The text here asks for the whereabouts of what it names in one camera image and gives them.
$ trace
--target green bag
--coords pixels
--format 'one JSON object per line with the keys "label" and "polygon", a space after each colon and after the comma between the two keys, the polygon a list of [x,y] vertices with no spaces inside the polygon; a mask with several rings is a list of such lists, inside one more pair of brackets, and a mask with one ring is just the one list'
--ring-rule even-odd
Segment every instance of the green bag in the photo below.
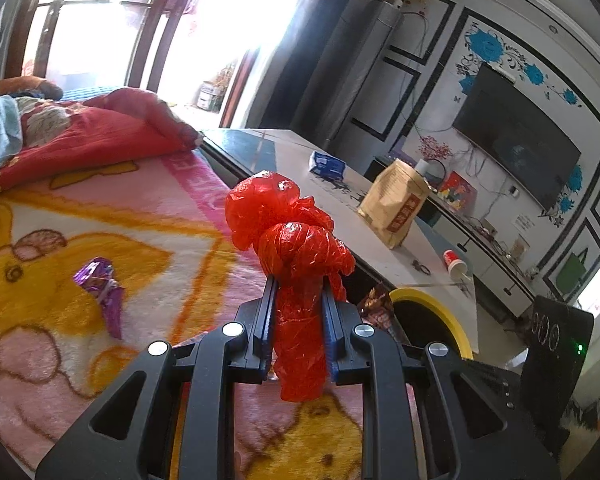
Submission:
{"label": "green bag", "polygon": [[588,248],[584,249],[580,254],[571,253],[564,263],[560,272],[555,277],[555,286],[563,294],[569,294],[574,288],[578,286],[580,280],[587,272],[584,266],[585,259],[587,258]]}

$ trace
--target blue package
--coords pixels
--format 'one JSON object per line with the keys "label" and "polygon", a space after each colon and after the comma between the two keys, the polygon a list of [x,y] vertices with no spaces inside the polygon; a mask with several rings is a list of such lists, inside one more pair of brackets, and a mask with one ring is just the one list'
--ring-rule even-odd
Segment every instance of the blue package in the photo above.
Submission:
{"label": "blue package", "polygon": [[343,160],[325,153],[312,152],[309,157],[309,171],[329,180],[342,180],[346,167]]}

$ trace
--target red comforter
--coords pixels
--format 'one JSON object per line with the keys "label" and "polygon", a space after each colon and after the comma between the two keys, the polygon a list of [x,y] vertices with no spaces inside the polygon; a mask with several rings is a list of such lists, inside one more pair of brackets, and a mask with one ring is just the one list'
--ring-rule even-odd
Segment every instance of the red comforter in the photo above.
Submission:
{"label": "red comforter", "polygon": [[156,94],[121,88],[82,103],[19,98],[24,147],[0,168],[0,192],[66,171],[192,150],[202,142]]}

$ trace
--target white sheer curtain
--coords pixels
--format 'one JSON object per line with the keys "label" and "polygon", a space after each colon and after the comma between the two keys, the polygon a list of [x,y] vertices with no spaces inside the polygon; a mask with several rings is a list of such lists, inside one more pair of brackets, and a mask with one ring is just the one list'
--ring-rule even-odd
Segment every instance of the white sheer curtain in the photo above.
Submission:
{"label": "white sheer curtain", "polygon": [[258,59],[238,103],[232,127],[243,128],[260,123],[282,69],[319,1],[291,0],[293,10],[286,18],[286,27],[281,30],[282,38],[270,38],[269,44],[260,45]]}

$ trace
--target white table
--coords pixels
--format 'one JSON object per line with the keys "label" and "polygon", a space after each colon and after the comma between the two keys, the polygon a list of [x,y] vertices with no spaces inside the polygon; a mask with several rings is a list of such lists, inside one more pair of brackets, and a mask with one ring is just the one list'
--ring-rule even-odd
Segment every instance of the white table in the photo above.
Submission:
{"label": "white table", "polygon": [[[312,195],[318,207],[335,224],[334,234],[366,264],[396,287],[411,286],[445,305],[464,329],[472,350],[478,352],[477,307],[473,283],[466,295],[453,283],[431,243],[414,222],[402,246],[389,250],[356,213],[359,200],[371,183],[347,168],[345,189],[339,189],[309,172],[309,157],[318,147],[290,130],[207,130],[209,145],[219,149],[234,164],[254,174],[275,171],[289,177],[303,196]],[[431,275],[417,271],[413,260],[424,264]]]}

